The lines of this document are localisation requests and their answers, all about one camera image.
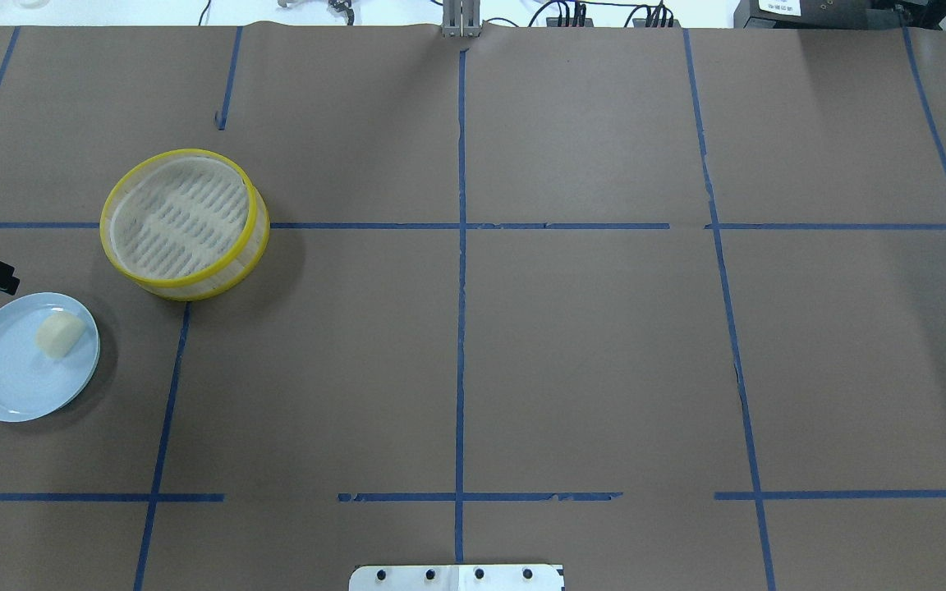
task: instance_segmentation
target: cable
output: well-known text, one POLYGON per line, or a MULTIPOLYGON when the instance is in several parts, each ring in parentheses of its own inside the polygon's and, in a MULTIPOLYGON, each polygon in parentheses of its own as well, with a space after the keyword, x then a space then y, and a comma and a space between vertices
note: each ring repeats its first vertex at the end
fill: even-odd
POLYGON ((652 7, 649 7, 647 4, 639 4, 637 7, 634 7, 633 11, 630 11, 630 16, 627 16, 627 22, 622 23, 623 29, 626 29, 628 26, 630 26, 631 20, 634 20, 634 15, 637 14, 637 11, 640 11, 641 8, 644 8, 645 11, 647 11, 647 14, 652 16, 652 7))
POLYGON ((214 2, 214 0, 207 0, 207 5, 206 5, 206 7, 203 7, 203 11, 200 12, 200 19, 199 19, 199 22, 196 22, 196 23, 195 23, 195 26, 203 26, 203 16, 206 16, 207 11, 210 10, 210 3, 211 3, 211 2, 214 2))
POLYGON ((353 22, 356 22, 356 11, 352 10, 352 0, 327 0, 327 4, 338 14, 345 12, 346 26, 353 26, 353 22))
POLYGON ((517 23, 511 21, 510 19, 504 19, 502 16, 493 16, 493 18, 489 18, 488 20, 485 20, 484 22, 492 22, 492 21, 507 22, 507 23, 510 23, 510 24, 512 24, 513 26, 517 27, 518 29, 521 28, 521 26, 520 26, 519 24, 517 24, 517 23))
POLYGON ((542 14, 542 11, 544 11, 545 8, 549 6, 549 4, 557 4, 557 19, 558 19, 557 22, 558 23, 560 23, 560 15, 562 15, 562 8, 563 8, 564 20, 572 18, 572 13, 570 12, 571 8, 568 7, 566 1, 549 0, 549 2, 542 4, 539 10, 535 11, 535 14, 532 15, 532 20, 528 21, 528 26, 533 26, 535 24, 535 19, 537 19, 538 16, 542 14))

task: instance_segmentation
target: metal bracket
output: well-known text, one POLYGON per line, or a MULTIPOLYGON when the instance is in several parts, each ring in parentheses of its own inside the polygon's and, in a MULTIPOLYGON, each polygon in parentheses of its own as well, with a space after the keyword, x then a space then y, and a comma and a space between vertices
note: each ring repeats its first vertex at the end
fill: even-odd
POLYGON ((560 565, 360 567, 349 591, 563 591, 560 565))
POLYGON ((444 37, 480 37, 480 0, 443 0, 444 37))

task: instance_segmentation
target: table surface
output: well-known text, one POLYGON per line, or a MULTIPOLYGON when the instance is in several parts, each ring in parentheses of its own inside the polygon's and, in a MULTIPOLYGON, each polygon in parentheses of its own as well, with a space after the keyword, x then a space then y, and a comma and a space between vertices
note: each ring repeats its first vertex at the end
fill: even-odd
POLYGON ((0 29, 0 258, 103 346, 0 589, 946 589, 946 34, 647 33, 0 29), (273 220, 194 304, 97 231, 179 147, 273 220))

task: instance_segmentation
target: label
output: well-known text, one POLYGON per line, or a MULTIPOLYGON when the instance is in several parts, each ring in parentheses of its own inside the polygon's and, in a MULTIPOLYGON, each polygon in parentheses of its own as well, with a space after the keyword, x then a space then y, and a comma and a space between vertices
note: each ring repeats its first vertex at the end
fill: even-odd
POLYGON ((777 15, 800 16, 801 0, 758 0, 758 8, 777 15))

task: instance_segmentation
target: yellow steamer rim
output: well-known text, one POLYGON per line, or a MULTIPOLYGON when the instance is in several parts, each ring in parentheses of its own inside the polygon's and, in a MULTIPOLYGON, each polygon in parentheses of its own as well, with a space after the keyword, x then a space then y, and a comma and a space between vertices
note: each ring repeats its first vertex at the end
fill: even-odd
POLYGON ((136 165, 101 212, 101 246, 112 265, 146 291, 181 302, 240 283, 268 236, 268 210, 247 173, 205 149, 136 165))

